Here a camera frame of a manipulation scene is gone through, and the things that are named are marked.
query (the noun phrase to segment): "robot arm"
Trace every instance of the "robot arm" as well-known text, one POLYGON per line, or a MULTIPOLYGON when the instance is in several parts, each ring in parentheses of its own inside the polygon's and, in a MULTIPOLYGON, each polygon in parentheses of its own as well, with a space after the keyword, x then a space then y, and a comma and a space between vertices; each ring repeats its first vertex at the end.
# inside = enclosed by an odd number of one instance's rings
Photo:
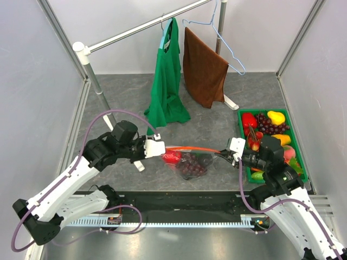
POLYGON ((86 144, 81 160, 71 174, 69 171, 78 157, 40 193, 27 201, 19 199, 13 204, 20 218, 36 206, 26 218, 24 226, 37 245, 51 241, 70 222, 118 204, 117 193, 108 185, 99 187, 83 198, 67 202, 84 183, 114 164, 118 158, 128 158, 133 163, 165 153, 165 144, 160 140, 160 136, 149 138, 143 135, 134 139, 137 130, 138 128, 128 121, 117 123, 112 132, 86 144), (42 200, 51 189, 51 193, 42 200))
POLYGON ((306 204, 310 210, 289 201, 277 205, 266 214, 289 238, 302 259, 347 259, 346 248, 323 222, 310 201, 302 180, 292 167, 284 163, 284 149, 280 146, 280 141, 271 136, 264 136, 258 152, 243 150, 244 145, 243 139, 233 138, 219 156, 234 167, 239 166, 241 158, 243 165, 264 171, 265 185, 252 190, 247 199, 253 208, 265 210, 286 199, 306 204), (322 226, 317 223, 311 212, 317 216, 322 226), (337 258, 333 249, 337 250, 340 258, 337 258))

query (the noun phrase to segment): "metal pole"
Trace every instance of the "metal pole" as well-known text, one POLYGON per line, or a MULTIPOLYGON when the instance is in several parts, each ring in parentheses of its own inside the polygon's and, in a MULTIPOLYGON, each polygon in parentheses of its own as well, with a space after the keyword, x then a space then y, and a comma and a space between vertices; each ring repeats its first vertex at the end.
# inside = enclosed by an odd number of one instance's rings
POLYGON ((299 45, 301 44, 307 31, 309 30, 314 18, 319 13, 325 1, 326 0, 316 0, 314 2, 309 14, 307 15, 303 25, 301 26, 297 36, 295 37, 291 47, 289 48, 289 51, 287 52, 284 60, 282 61, 282 64, 280 65, 278 71, 276 72, 277 78, 279 78, 283 74, 284 70, 287 68, 289 61, 292 59, 294 53, 297 51, 299 45))
MULTIPOLYGON (((222 36, 223 34, 223 27, 224 27, 224 18, 226 16, 226 9, 227 9, 227 1, 228 0, 222 0, 221 2, 221 12, 219 14, 219 23, 218 23, 218 33, 222 36)), ((219 36, 217 36, 217 44, 216 44, 216 53, 219 54, 221 52, 221 39, 219 36)))
POLYGON ((194 8, 200 6, 200 5, 206 4, 206 3, 210 2, 210 1, 211 0, 200 0, 200 1, 195 2, 193 4, 187 5, 187 6, 183 7, 183 8, 180 8, 180 9, 178 9, 176 11, 173 11, 173 12, 167 14, 167 15, 158 17, 158 18, 153 19, 153 20, 151 20, 149 22, 141 24, 141 25, 139 25, 139 26, 137 26, 135 28, 132 28, 132 29, 130 29, 128 31, 122 32, 121 34, 113 36, 113 37, 111 37, 111 38, 109 38, 107 40, 104 40, 104 41, 99 42, 97 44, 94 44, 92 46, 88 46, 88 49, 89 49, 89 51, 91 53, 93 53, 93 52, 95 52, 97 50, 102 49, 103 47, 106 47, 106 46, 108 46, 108 45, 110 45, 112 43, 115 43, 115 42, 118 42, 120 40, 123 40, 123 39, 125 39, 125 38, 127 38, 127 37, 129 37, 129 36, 131 36, 133 34, 138 33, 139 31, 143 31, 143 30, 145 30, 145 29, 147 29, 149 27, 152 27, 153 25, 159 24, 162 21, 166 21, 166 20, 168 20, 168 19, 170 19, 170 18, 172 18, 174 16, 180 15, 180 14, 182 14, 184 12, 187 12, 187 11, 189 11, 191 9, 194 9, 194 8))
MULTIPOLYGON (((107 103, 105 95, 102 92, 102 89, 100 87, 99 81, 98 81, 97 77, 94 74, 94 71, 93 71, 93 68, 92 68, 91 64, 88 63, 86 65, 83 65, 83 67, 85 68, 85 70, 86 70, 86 72, 87 72, 87 74, 88 74, 88 76, 89 76, 89 78, 91 80, 92 86, 93 86, 93 88, 95 90, 95 93, 97 94, 97 96, 98 96, 102 106, 104 107, 105 110, 110 110, 111 108, 110 108, 110 106, 107 103)), ((109 118, 111 124, 113 126, 115 126, 116 120, 114 118, 114 115, 111 113, 110 115, 108 115, 108 118, 109 118)))

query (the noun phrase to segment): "clear plastic bag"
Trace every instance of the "clear plastic bag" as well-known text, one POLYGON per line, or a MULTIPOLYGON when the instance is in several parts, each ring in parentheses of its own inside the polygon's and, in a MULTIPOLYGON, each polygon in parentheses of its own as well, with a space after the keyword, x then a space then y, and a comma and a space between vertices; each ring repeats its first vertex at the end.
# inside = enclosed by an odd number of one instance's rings
POLYGON ((215 156, 210 153, 166 150, 162 158, 164 162, 183 179, 190 180, 206 175, 215 156))

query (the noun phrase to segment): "clothing rack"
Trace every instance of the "clothing rack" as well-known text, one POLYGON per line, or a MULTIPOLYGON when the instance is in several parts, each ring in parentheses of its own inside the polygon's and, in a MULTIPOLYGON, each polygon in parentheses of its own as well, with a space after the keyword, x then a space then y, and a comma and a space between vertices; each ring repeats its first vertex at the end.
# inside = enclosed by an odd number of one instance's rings
MULTIPOLYGON (((149 27, 152 27, 156 24, 162 23, 163 21, 166 21, 174 16, 180 15, 184 12, 187 12, 189 10, 192 10, 196 7, 199 7, 200 5, 206 4, 208 2, 210 2, 212 0, 200 0, 197 1, 193 4, 187 5, 183 8, 177 9, 176 11, 173 11, 167 15, 163 15, 161 17, 158 17, 156 19, 153 19, 149 22, 146 22, 144 24, 141 24, 137 27, 134 27, 128 31, 122 32, 119 35, 113 36, 111 38, 108 38, 106 40, 103 40, 99 43, 96 43, 90 47, 84 45, 82 42, 75 42, 73 44, 73 50, 76 52, 81 64, 83 65, 83 67, 85 68, 88 77, 91 80, 92 86, 95 90, 95 93, 97 94, 102 106, 104 107, 105 110, 110 110, 110 106, 106 100, 105 94, 102 92, 102 89, 100 87, 99 81, 97 79, 97 77, 95 76, 94 70, 90 64, 89 58, 88 56, 97 51, 100 50, 106 46, 111 45, 112 43, 121 41, 131 35, 134 35, 140 31, 143 31, 149 27)), ((218 27, 218 31, 220 33, 220 35, 222 35, 223 32, 223 25, 224 25, 224 17, 225 17, 225 10, 226 10, 226 4, 227 4, 228 0, 221 0, 221 12, 220 12, 220 18, 219 18, 219 27, 218 27)), ((216 52, 219 54, 220 52, 220 45, 221 45, 221 39, 219 37, 217 37, 217 45, 216 45, 216 52)), ((233 110, 238 109, 238 105, 236 105, 233 101, 231 101, 228 97, 226 97, 224 95, 224 99, 226 101, 226 104, 233 110)), ((112 129, 112 126, 114 126, 116 124, 116 120, 113 114, 109 114, 107 116, 104 117, 105 122, 107 123, 107 125, 109 126, 109 128, 112 129)))

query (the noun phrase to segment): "fruit tray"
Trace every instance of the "fruit tray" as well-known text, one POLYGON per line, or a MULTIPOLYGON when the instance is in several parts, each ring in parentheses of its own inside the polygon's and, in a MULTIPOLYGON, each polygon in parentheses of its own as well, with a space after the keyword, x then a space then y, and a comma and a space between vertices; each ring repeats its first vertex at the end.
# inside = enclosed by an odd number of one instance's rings
MULTIPOLYGON (((253 115, 256 115, 256 114, 259 114, 259 113, 264 113, 266 115, 268 111, 281 112, 285 116, 285 118, 286 118, 285 124, 290 126, 290 129, 286 129, 284 131, 284 134, 289 135, 291 140, 292 140, 289 145, 291 147, 293 147, 294 150, 295 150, 295 153, 296 153, 295 157, 297 159, 297 162, 299 163, 300 167, 303 169, 303 173, 300 175, 300 177, 303 180, 303 182, 306 182, 308 180, 306 169, 305 169, 305 166, 304 166, 304 163, 303 163, 303 159, 301 157, 301 153, 300 153, 300 150, 299 150, 297 139, 295 138, 294 132, 292 131, 292 123, 291 123, 291 121, 289 119, 287 110, 285 110, 285 109, 269 109, 269 110, 264 110, 264 109, 263 110, 259 110, 259 109, 240 109, 238 111, 237 115, 239 117, 239 126, 240 126, 240 131, 241 131, 241 137, 247 140, 247 136, 245 136, 245 132, 244 132, 243 127, 242 127, 242 115, 243 115, 243 113, 252 113, 253 115)), ((264 180, 262 180, 262 179, 253 179, 252 178, 252 174, 254 173, 254 171, 252 171, 249 167, 246 168, 246 172, 247 172, 248 181, 250 183, 265 183, 264 180)))

